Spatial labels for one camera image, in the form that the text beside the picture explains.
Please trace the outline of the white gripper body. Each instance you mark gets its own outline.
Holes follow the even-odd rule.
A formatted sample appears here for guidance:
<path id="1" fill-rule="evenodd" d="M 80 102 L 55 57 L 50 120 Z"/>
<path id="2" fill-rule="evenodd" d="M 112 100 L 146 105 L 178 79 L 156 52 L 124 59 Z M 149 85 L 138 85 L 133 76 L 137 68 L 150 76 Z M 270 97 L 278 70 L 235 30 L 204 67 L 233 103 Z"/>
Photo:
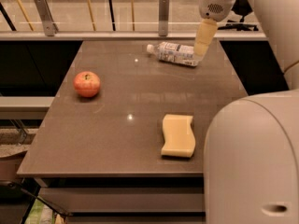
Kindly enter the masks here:
<path id="1" fill-rule="evenodd" d="M 199 0 L 199 14 L 203 19 L 224 20 L 230 13 L 235 0 Z"/>

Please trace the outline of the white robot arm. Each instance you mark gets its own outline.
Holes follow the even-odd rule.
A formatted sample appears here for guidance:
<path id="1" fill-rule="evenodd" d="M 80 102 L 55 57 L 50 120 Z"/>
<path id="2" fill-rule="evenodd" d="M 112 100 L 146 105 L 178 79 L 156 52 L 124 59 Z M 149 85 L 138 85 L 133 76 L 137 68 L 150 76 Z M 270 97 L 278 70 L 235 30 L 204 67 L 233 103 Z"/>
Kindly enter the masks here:
<path id="1" fill-rule="evenodd" d="M 204 54 L 235 0 L 200 0 Z M 298 224 L 299 0 L 249 0 L 288 89 L 248 96 L 212 120 L 204 146 L 206 224 Z"/>

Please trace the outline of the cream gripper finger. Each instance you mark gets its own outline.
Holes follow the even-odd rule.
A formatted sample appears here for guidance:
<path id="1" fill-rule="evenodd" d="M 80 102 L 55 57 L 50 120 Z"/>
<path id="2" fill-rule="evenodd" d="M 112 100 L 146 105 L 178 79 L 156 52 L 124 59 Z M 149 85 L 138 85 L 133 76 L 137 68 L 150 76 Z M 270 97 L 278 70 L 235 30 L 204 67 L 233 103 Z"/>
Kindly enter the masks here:
<path id="1" fill-rule="evenodd" d="M 202 61 L 206 55 L 210 43 L 218 30 L 217 23 L 212 19 L 202 19 L 196 32 L 193 46 L 194 58 Z"/>

